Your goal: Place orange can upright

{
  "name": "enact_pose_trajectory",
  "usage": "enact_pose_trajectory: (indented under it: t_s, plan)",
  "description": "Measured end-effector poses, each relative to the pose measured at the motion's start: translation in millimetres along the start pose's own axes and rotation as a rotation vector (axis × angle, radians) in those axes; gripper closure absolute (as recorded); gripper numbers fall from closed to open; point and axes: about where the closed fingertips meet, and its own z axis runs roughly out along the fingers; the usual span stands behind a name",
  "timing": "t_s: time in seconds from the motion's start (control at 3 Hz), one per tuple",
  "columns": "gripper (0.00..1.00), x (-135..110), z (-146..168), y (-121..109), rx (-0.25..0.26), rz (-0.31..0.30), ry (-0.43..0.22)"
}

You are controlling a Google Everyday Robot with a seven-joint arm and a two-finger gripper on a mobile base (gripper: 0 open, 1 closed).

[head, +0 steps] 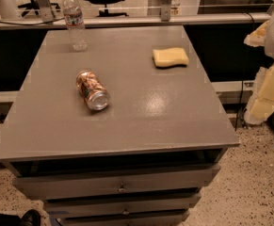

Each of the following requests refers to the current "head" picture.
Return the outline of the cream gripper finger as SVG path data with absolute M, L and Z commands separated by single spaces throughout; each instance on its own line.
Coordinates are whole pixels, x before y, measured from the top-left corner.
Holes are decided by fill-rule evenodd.
M 269 21 L 262 23 L 257 29 L 252 31 L 244 39 L 244 43 L 251 47 L 259 47 L 265 45 L 266 28 Z
M 252 95 L 246 106 L 244 120 L 261 124 L 274 113 L 274 63 L 270 68 L 261 67 L 256 74 Z

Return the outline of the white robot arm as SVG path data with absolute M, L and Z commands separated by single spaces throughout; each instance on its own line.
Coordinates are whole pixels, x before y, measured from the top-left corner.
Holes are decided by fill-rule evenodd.
M 265 54 L 274 59 L 274 12 L 271 18 L 244 39 L 251 47 L 263 46 Z M 260 124 L 274 113 L 274 63 L 261 67 L 255 76 L 252 95 L 246 106 L 244 119 L 249 124 Z

